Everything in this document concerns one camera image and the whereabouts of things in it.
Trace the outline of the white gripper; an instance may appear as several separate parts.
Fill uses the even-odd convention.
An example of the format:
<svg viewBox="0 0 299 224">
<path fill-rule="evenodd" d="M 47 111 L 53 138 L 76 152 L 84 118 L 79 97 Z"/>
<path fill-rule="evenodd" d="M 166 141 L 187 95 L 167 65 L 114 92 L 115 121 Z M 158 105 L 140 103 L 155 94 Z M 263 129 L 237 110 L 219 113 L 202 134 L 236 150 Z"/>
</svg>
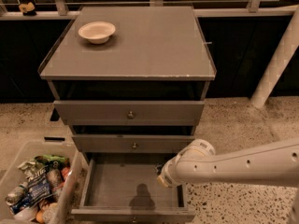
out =
<svg viewBox="0 0 299 224">
<path fill-rule="evenodd" d="M 174 188 L 181 185 L 176 171 L 175 159 L 156 165 L 157 181 L 165 188 Z"/>
</svg>

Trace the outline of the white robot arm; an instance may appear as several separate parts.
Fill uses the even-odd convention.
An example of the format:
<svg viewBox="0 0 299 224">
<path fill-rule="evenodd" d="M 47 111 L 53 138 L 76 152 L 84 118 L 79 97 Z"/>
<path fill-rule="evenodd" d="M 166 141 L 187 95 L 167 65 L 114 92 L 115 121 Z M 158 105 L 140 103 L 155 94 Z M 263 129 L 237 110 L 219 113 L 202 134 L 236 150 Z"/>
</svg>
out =
<svg viewBox="0 0 299 224">
<path fill-rule="evenodd" d="M 218 154 L 206 140 L 195 139 L 175 157 L 156 166 L 166 188 L 184 183 L 236 183 L 299 186 L 299 138 Z"/>
</svg>

